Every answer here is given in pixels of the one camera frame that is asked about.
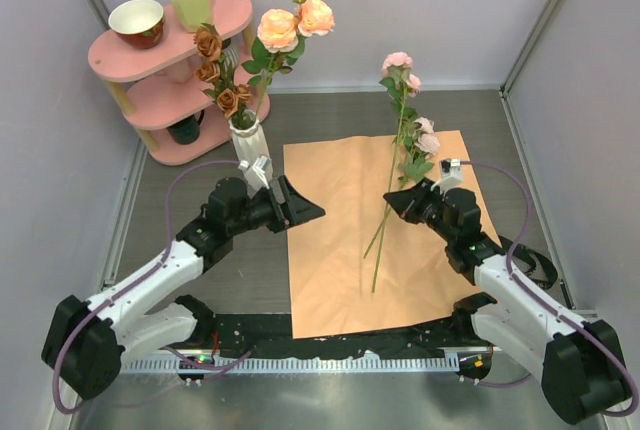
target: dark cup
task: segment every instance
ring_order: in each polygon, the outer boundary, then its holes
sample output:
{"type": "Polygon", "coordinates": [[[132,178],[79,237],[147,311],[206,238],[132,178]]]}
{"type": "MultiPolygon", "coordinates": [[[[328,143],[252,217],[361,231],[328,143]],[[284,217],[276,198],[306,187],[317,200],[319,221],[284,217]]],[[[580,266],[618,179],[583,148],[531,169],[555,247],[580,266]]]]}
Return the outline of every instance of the dark cup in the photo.
{"type": "Polygon", "coordinates": [[[184,120],[180,120],[178,123],[174,123],[167,128],[169,135],[171,135],[171,138],[173,138],[176,143],[189,145],[195,142],[200,136],[200,123],[202,123],[203,118],[204,111],[197,120],[193,115],[184,120]]]}

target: brown rose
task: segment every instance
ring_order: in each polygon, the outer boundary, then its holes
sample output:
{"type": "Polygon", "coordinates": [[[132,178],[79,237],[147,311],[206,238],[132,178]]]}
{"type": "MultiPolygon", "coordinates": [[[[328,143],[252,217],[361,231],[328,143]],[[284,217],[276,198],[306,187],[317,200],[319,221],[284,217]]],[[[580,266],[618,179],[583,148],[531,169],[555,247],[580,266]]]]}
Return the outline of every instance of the brown rose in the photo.
{"type": "Polygon", "coordinates": [[[220,78],[220,65],[207,60],[202,62],[200,68],[195,71],[195,75],[198,77],[198,80],[202,80],[203,82],[215,82],[220,78]]]}
{"type": "Polygon", "coordinates": [[[251,92],[249,85],[241,84],[236,86],[236,95],[240,103],[249,103],[251,101],[251,92]]]}
{"type": "Polygon", "coordinates": [[[225,88],[220,92],[220,95],[216,98],[216,103],[220,110],[224,112],[225,118],[231,118],[238,111],[238,95],[230,88],[225,88]]]}
{"type": "Polygon", "coordinates": [[[220,54],[222,53],[220,35],[214,35],[206,27],[200,27],[193,37],[193,42],[198,48],[198,53],[207,60],[215,62],[220,59],[220,54]]]}

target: wooden shelf leg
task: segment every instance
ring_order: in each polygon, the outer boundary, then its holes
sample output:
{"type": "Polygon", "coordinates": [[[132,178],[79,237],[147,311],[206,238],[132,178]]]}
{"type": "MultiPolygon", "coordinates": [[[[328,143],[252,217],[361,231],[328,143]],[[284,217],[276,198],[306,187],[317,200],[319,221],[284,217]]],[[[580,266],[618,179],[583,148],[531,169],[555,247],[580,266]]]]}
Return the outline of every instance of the wooden shelf leg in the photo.
{"type": "Polygon", "coordinates": [[[242,40],[244,41],[245,50],[251,55],[251,46],[253,45],[253,41],[256,38],[256,29],[253,26],[253,23],[249,23],[246,28],[242,31],[242,40]]]}
{"type": "Polygon", "coordinates": [[[155,141],[155,139],[153,138],[153,135],[151,135],[151,133],[148,130],[142,130],[140,128],[136,128],[135,130],[138,136],[140,137],[140,140],[142,140],[142,143],[145,144],[149,152],[155,152],[158,150],[159,148],[158,142],[155,141]]]}
{"type": "MultiPolygon", "coordinates": [[[[103,80],[103,82],[109,90],[109,93],[111,93],[113,99],[120,107],[120,110],[122,110],[122,113],[124,115],[134,114],[136,111],[136,107],[129,98],[129,95],[127,95],[127,91],[125,90],[124,85],[122,85],[121,83],[109,82],[107,80],[103,80]]],[[[155,141],[151,133],[149,133],[147,130],[141,130],[139,128],[136,128],[135,131],[147,147],[147,150],[149,150],[150,152],[155,152],[156,150],[158,150],[158,142],[155,141]]]]}

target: white bowl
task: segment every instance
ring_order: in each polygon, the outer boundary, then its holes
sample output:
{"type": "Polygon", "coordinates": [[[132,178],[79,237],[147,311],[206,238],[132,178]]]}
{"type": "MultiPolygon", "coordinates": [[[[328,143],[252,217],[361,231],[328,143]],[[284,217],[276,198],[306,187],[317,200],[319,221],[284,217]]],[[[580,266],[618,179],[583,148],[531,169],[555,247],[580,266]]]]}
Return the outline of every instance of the white bowl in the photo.
{"type": "Polygon", "coordinates": [[[109,15],[109,27],[125,42],[150,48],[162,38],[164,9],[155,0],[129,0],[109,15]]]}

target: pink rose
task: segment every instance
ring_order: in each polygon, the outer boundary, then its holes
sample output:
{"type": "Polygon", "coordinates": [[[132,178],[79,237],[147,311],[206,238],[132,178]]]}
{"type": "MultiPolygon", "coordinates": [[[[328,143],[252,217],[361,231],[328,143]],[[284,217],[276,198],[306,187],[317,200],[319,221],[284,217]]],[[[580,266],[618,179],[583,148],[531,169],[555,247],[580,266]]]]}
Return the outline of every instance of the pink rose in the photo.
{"type": "Polygon", "coordinates": [[[389,67],[412,68],[413,59],[404,52],[396,52],[387,56],[382,63],[382,75],[389,76],[389,67]]]}
{"type": "Polygon", "coordinates": [[[420,82],[418,77],[411,73],[409,74],[407,85],[409,86],[409,96],[415,97],[420,91],[420,85],[422,85],[422,82],[420,82]]]}
{"type": "Polygon", "coordinates": [[[300,35],[326,35],[334,25],[333,10],[322,0],[306,0],[300,5],[300,35]]]}
{"type": "Polygon", "coordinates": [[[437,155],[440,151],[440,141],[438,137],[430,133],[423,133],[416,141],[416,146],[424,153],[430,153],[431,155],[437,155]]]}
{"type": "Polygon", "coordinates": [[[421,133],[433,133],[433,120],[420,117],[416,118],[413,122],[416,130],[420,130],[421,133]]]}
{"type": "Polygon", "coordinates": [[[270,53],[290,52],[298,45],[296,17],[286,10],[266,12],[258,25],[258,38],[270,53]]]}

